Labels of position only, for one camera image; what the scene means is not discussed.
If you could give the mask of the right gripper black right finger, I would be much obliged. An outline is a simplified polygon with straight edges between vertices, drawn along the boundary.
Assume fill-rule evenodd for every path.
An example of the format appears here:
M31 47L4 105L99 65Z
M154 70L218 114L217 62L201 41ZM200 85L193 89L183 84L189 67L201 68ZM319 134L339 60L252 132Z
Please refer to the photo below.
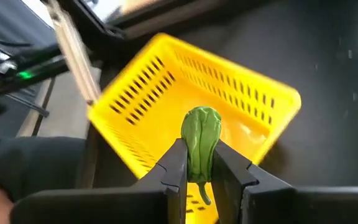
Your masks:
M358 187L294 187L222 141L211 186L221 223L358 224Z

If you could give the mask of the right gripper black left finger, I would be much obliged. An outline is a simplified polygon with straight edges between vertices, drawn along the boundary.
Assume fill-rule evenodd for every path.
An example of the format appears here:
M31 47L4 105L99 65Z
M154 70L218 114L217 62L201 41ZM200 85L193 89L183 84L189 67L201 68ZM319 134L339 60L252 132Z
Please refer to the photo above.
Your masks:
M11 223L184 223L187 146L177 139L130 187L46 190L16 203Z

